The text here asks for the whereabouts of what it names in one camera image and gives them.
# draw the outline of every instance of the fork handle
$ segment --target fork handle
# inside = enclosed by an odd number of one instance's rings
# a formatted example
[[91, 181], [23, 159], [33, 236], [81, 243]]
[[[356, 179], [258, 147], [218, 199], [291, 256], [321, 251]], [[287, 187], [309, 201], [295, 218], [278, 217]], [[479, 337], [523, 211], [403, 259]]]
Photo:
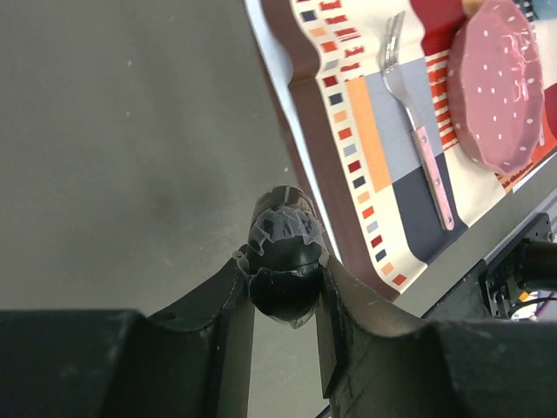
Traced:
[[448, 197], [446, 196], [445, 186], [443, 179], [433, 154], [432, 145], [429, 142], [425, 126], [421, 126], [412, 132], [414, 146], [419, 154], [419, 159], [426, 173], [427, 185], [433, 197], [437, 214], [439, 215], [441, 226], [447, 231], [454, 229], [454, 217], [449, 205]]

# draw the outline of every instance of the gray table surface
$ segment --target gray table surface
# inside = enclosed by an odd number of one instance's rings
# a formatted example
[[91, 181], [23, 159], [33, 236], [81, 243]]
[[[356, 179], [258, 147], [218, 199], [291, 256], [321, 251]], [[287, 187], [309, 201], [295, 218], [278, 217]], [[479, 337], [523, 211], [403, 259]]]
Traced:
[[[0, 5], [0, 308], [149, 314], [245, 241], [255, 199], [295, 184], [240, 1]], [[555, 187], [500, 202], [397, 301], [422, 314]], [[314, 321], [258, 315], [250, 416], [322, 409]]]

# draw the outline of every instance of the black cable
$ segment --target black cable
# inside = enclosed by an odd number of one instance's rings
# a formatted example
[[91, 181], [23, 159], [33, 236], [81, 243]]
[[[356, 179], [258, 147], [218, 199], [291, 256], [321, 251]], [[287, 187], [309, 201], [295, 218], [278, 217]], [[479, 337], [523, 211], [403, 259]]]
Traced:
[[554, 297], [547, 297], [547, 298], [536, 298], [536, 299], [532, 299], [532, 300], [527, 300], [525, 302], [518, 302], [515, 303], [509, 310], [508, 310], [508, 316], [511, 317], [513, 316], [513, 314], [518, 311], [519, 309], [522, 309], [523, 307], [528, 307], [530, 305], [535, 305], [537, 303], [540, 302], [549, 302], [551, 300], [557, 300], [557, 298]]

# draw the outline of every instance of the colorful placemat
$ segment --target colorful placemat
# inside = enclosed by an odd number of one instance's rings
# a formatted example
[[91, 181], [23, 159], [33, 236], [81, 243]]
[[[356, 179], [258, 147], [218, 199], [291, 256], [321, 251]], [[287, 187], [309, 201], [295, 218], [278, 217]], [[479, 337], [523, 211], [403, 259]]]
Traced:
[[[456, 0], [261, 0], [292, 63], [290, 99], [345, 266], [394, 300], [445, 248], [555, 151], [547, 80], [546, 143], [516, 179], [460, 149], [446, 108], [446, 59], [465, 20]], [[386, 20], [406, 10], [403, 77], [435, 145], [456, 227], [444, 231], [413, 149], [406, 115], [383, 85], [377, 55]]]

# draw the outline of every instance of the pink plate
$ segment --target pink plate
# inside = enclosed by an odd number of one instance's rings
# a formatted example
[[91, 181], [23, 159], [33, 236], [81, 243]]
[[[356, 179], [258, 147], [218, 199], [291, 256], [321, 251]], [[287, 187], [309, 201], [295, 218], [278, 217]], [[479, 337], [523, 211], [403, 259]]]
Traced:
[[540, 138], [540, 57], [512, 0], [486, 0], [454, 37], [447, 100], [466, 155], [509, 175], [524, 168]]

